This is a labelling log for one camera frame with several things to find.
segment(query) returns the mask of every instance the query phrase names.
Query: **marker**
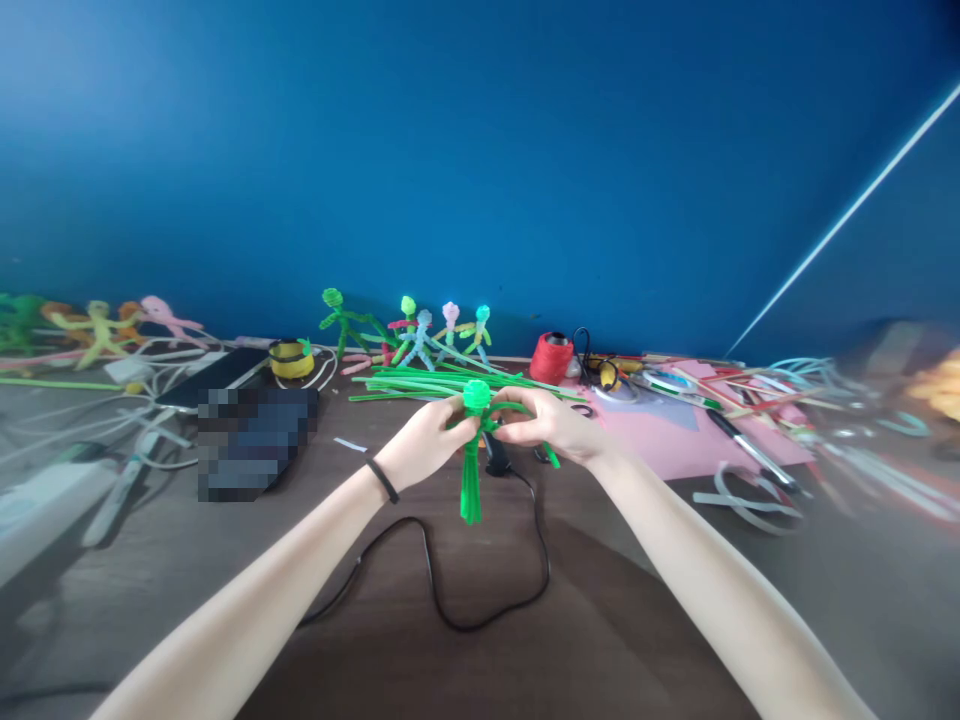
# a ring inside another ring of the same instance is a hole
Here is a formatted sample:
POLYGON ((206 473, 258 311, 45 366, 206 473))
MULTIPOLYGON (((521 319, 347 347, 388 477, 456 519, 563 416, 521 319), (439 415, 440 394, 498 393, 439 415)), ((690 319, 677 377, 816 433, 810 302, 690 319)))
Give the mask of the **marker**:
POLYGON ((683 400, 685 403, 690 403, 691 405, 696 405, 697 407, 702 407, 704 409, 723 410, 723 405, 718 403, 716 400, 705 398, 703 395, 677 392, 673 388, 669 388, 669 387, 666 387, 665 385, 661 385, 656 380, 651 380, 650 378, 646 378, 643 375, 631 375, 630 379, 632 382, 635 382, 637 385, 644 387, 647 390, 652 390, 655 393, 660 393, 661 395, 667 395, 676 400, 683 400))
POLYGON ((783 471, 783 468, 767 457, 766 453, 754 445, 746 435, 740 432, 736 425, 731 423, 714 409, 707 410, 707 415, 709 415, 710 419, 716 423, 717 427, 723 430, 733 439, 735 443, 737 443, 737 445, 743 448, 743 451, 747 453, 747 455, 760 463, 761 467, 769 470, 774 479, 777 481, 777 484, 780 485, 784 490, 789 493, 800 492, 800 486, 797 485, 797 481, 787 475, 787 473, 783 471))

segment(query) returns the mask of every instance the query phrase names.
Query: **black wristband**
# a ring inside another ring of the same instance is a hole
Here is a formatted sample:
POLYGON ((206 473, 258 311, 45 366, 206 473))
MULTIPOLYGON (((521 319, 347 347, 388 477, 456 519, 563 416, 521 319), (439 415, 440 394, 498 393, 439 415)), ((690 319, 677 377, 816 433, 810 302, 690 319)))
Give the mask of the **black wristband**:
POLYGON ((376 460, 370 458, 367 460, 367 465, 370 466, 370 469, 373 470, 373 474, 377 476, 377 480, 383 483, 383 486, 387 489, 387 495, 390 496, 390 502, 396 505, 400 502, 400 496, 397 495, 397 491, 393 489, 393 485, 390 484, 390 481, 387 480, 387 476, 383 474, 383 470, 380 469, 380 466, 377 465, 376 460))

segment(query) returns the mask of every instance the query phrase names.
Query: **red spool of thread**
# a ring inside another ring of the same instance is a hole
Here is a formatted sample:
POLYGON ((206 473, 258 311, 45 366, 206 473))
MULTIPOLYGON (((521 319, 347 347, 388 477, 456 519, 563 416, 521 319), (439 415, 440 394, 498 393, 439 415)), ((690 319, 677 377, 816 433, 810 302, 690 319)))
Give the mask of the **red spool of thread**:
POLYGON ((537 382, 556 385, 567 374, 573 358, 573 343, 563 333, 544 333, 530 363, 530 377, 537 382))

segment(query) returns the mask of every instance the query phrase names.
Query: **smartphone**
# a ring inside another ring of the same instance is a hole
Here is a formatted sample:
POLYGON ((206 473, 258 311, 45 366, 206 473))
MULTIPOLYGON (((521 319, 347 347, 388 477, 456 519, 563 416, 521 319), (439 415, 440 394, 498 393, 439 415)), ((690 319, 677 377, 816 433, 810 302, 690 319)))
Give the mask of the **smartphone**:
POLYGON ((206 390, 243 387, 270 358, 263 348, 236 348, 157 398, 157 405, 184 412, 197 412, 206 390))

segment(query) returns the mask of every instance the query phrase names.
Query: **hand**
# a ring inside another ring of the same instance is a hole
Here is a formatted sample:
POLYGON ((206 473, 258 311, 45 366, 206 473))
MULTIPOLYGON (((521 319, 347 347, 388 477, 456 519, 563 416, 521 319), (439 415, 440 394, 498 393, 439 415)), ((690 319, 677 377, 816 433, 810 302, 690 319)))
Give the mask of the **hand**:
POLYGON ((480 429, 472 417, 447 430, 447 423, 463 410, 463 396, 430 402, 414 413, 400 432, 374 458, 397 492, 425 480, 480 429))
POLYGON ((617 451, 613 438, 598 423, 571 410, 546 390, 505 387, 493 398, 493 403, 498 402, 521 403, 536 417, 504 410, 501 417, 507 424, 494 433, 497 440, 526 446, 546 441, 563 457, 580 465, 617 451))

